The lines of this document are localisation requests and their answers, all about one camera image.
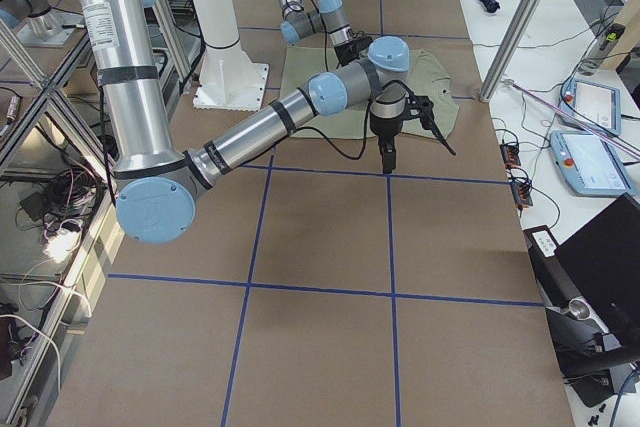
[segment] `metal rod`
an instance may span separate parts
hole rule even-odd
[[[160,26],[165,42],[167,43],[167,49],[176,66],[176,71],[182,82],[188,81],[189,75],[189,61],[184,52],[184,46],[180,42],[178,35],[178,29],[175,27],[175,18],[171,12],[168,0],[156,0],[153,4],[153,13],[156,15],[156,20]]]
[[[18,38],[13,35],[11,29],[2,21],[0,21],[0,43],[4,45],[13,61],[18,64],[31,82],[42,88],[46,86],[47,76],[45,73],[22,46]]]
[[[513,19],[511,19],[511,23],[507,28],[507,33],[500,43],[498,52],[493,59],[491,67],[489,67],[487,76],[485,77],[482,88],[480,89],[481,102],[489,102],[491,96],[493,96],[493,93],[498,87],[498,82],[500,82],[504,71],[509,65],[511,58],[518,47],[518,43],[520,42],[520,39],[522,39],[527,25],[529,25],[529,21],[531,20],[533,13],[536,11],[539,3],[540,0],[520,0],[518,9],[514,14]]]
[[[638,360],[640,360],[640,345],[628,345],[566,364],[561,370],[566,378],[574,378]]]
[[[513,87],[514,89],[516,89],[519,92],[522,92],[523,94],[528,95],[529,97],[531,97],[532,99],[537,100],[538,102],[540,102],[541,104],[546,105],[547,107],[549,107],[551,110],[553,110],[556,114],[560,115],[561,117],[564,117],[568,120],[571,121],[571,123],[573,124],[577,124],[581,129],[586,130],[587,132],[589,132],[590,134],[595,135],[596,137],[598,137],[600,140],[602,140],[603,142],[606,142],[609,145],[612,145],[613,147],[615,147],[616,149],[620,149],[622,152],[624,152],[625,154],[633,157],[636,160],[640,160],[640,152],[637,152],[633,149],[631,149],[630,147],[628,147],[627,145],[621,143],[618,139],[612,138],[612,137],[608,137],[606,134],[603,134],[602,132],[599,132],[598,130],[590,127],[587,123],[581,121],[580,119],[577,119],[575,117],[573,117],[570,114],[567,114],[565,111],[563,111],[561,108],[556,107],[555,105],[547,102],[546,100],[538,97],[537,95],[529,92],[528,90],[520,87],[518,84],[516,84],[513,80],[511,79],[507,79],[505,81],[503,81],[505,84]]]

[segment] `brown paper table surface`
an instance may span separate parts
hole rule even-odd
[[[354,163],[290,139],[220,180],[182,238],[126,240],[49,425],[573,425],[458,0],[344,3],[355,29],[438,56],[458,156],[402,136],[383,176],[375,148]],[[269,102],[276,0],[234,5]],[[186,96],[176,146],[247,115]]]

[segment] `desk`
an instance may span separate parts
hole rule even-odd
[[[573,425],[458,1],[344,3],[354,28],[438,55],[458,156],[403,136],[383,176],[376,149],[348,163],[290,139],[202,198],[181,239],[125,241],[49,425]],[[270,101],[276,0],[234,4]],[[178,148],[247,115],[191,100]]]
[[[497,52],[497,47],[487,47],[499,44],[515,13],[520,0],[497,0],[501,9],[495,15],[486,13],[477,0],[460,0],[464,11],[469,35],[474,43],[474,53],[481,76],[484,77]],[[587,45],[593,40],[593,34],[588,29],[588,23],[584,20],[573,0],[542,0],[538,6],[527,31],[520,42],[521,46],[536,46],[541,44],[554,44],[558,40],[565,39],[575,34],[575,38],[559,43],[552,47],[536,49],[519,48],[511,63],[507,67],[505,77],[513,78],[516,83],[529,90],[547,90],[558,82],[563,81],[580,60]],[[601,71],[587,80],[611,85],[620,89],[622,112],[629,115],[638,115],[638,108],[622,84],[618,75],[613,71]],[[549,93],[539,93],[547,101],[557,104],[559,87]],[[502,119],[506,128],[512,130],[520,141],[533,142],[541,145],[547,131],[546,125],[553,119],[553,112],[537,102],[527,99],[526,117],[523,110],[523,101],[520,94],[514,89],[499,87],[490,102],[491,114],[496,119]],[[524,126],[536,134],[527,132]],[[501,121],[495,121],[496,128],[502,128]],[[556,120],[551,130],[575,130]],[[632,144],[640,144],[640,125],[637,122],[623,121],[621,137]],[[507,134],[507,141],[513,140]],[[533,173],[536,165],[536,157],[539,149],[531,145],[523,146],[521,160],[523,168]],[[628,156],[621,155],[623,161],[631,160]],[[640,185],[640,169],[629,167],[629,173],[636,185]],[[560,206],[561,217],[553,234],[562,243],[584,224],[596,216],[613,198],[578,197],[573,195],[562,178],[555,160],[549,151],[544,150],[537,162],[535,169],[534,186],[550,195]],[[537,192],[532,194],[534,206],[525,209],[521,218],[523,229],[538,226],[551,225],[556,211],[553,205]],[[571,400],[574,417],[580,424],[588,421],[591,415],[600,414],[597,409],[586,409],[577,398],[572,389],[568,388],[567,394]],[[637,425],[640,417],[640,398],[625,397],[622,410],[618,417],[616,427]],[[607,402],[609,409],[600,421],[609,422],[613,399]]]

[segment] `grid of blue tape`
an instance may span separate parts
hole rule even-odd
[[[262,200],[260,203],[260,212],[258,215],[258,223],[256,226],[256,234],[253,243],[253,250],[251,254],[251,262],[249,265],[249,273],[247,275],[246,282],[228,281],[228,280],[216,280],[216,279],[202,279],[202,278],[189,278],[189,277],[169,277],[169,276],[155,276],[155,275],[139,275],[128,273],[112,273],[109,278],[112,279],[128,279],[134,281],[156,281],[156,282],[173,282],[173,283],[186,283],[186,284],[208,284],[227,287],[239,287],[244,289],[244,297],[242,302],[242,308],[240,311],[240,319],[238,322],[238,328],[236,332],[236,339],[233,349],[233,356],[231,360],[231,368],[229,372],[229,378],[227,382],[227,390],[225,394],[224,408],[220,419],[220,427],[226,427],[231,408],[231,402],[233,399],[233,386],[237,371],[238,362],[240,359],[242,338],[244,332],[244,326],[249,308],[250,294],[252,289],[265,289],[265,290],[281,290],[281,291],[293,291],[293,292],[310,292],[310,293],[324,293],[335,295],[349,295],[349,296],[366,296],[366,297],[383,297],[388,298],[391,308],[391,331],[393,339],[393,373],[394,373],[394,395],[395,395],[395,417],[396,427],[402,426],[402,402],[401,402],[401,379],[400,379],[400,346],[398,335],[398,316],[397,316],[397,299],[412,299],[416,301],[436,301],[436,302],[454,302],[454,303],[469,303],[469,304],[489,304],[499,306],[516,306],[516,307],[532,307],[543,308],[544,305],[540,302],[528,302],[517,300],[504,300],[504,299],[485,299],[485,298],[471,298],[471,297],[454,297],[454,296],[440,296],[440,295],[426,295],[426,294],[414,294],[406,292],[397,292],[396,290],[396,276],[395,276],[395,250],[394,250],[394,230],[393,230],[393,196],[392,196],[392,181],[396,179],[412,179],[416,181],[440,181],[440,182],[467,182],[475,184],[494,184],[494,185],[508,185],[506,181],[493,181],[493,180],[480,180],[480,179],[460,179],[460,178],[446,178],[446,177],[428,177],[417,175],[403,175],[403,174],[376,174],[371,172],[347,172],[339,170],[317,170],[317,169],[304,169],[294,167],[277,167],[274,165],[276,157],[276,149],[274,148],[270,154],[269,164],[267,166],[259,165],[247,165],[245,169],[260,169],[267,172],[265,179],[264,190],[262,194]],[[383,178],[386,182],[386,196],[387,196],[387,226],[388,226],[388,242],[389,242],[389,276],[390,276],[390,291],[371,291],[371,290],[355,290],[355,289],[337,289],[337,288],[323,288],[313,286],[297,286],[297,285],[283,285],[283,284],[271,284],[264,282],[254,282],[253,275],[255,270],[256,258],[258,255],[258,249],[260,245],[260,237],[262,233],[264,216],[266,205],[269,196],[269,189],[271,185],[271,178],[273,172],[303,172],[308,174],[321,174],[321,175],[350,175],[350,176],[367,176]]]

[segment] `sticker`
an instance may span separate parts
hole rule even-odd
[[[536,244],[538,244],[538,247],[545,257],[553,257],[554,255],[556,255],[556,244],[548,232],[541,230],[538,232],[534,232],[532,235],[533,240],[536,241]]]
[[[84,7],[82,12],[93,50],[108,49],[120,45],[111,13],[111,5],[107,2],[91,4]]]

